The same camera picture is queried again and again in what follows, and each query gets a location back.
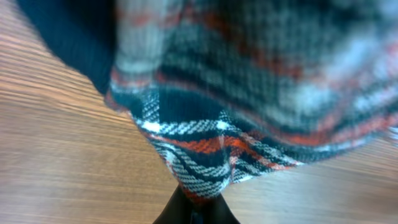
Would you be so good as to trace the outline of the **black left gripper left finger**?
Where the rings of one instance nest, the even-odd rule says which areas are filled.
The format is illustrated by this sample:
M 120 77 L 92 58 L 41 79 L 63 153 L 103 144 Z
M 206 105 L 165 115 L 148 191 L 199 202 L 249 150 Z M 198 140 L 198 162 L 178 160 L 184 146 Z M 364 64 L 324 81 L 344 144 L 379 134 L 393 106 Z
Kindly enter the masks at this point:
M 191 224 L 193 205 L 178 186 L 153 224 Z

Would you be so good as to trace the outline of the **red blue plaid garment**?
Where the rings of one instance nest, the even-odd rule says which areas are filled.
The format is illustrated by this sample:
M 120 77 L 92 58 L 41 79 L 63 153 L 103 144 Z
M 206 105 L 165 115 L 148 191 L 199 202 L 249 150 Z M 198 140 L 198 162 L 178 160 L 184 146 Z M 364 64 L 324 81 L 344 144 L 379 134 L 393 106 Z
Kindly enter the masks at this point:
M 19 1 L 187 197 L 397 129 L 397 2 Z

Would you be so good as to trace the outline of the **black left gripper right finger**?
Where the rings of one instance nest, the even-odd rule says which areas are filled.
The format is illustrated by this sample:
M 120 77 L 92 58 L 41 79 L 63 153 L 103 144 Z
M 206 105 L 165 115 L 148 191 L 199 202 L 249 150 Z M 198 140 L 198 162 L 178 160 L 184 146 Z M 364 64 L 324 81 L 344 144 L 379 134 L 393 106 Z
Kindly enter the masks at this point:
M 204 224 L 240 224 L 222 195 L 201 207 Z

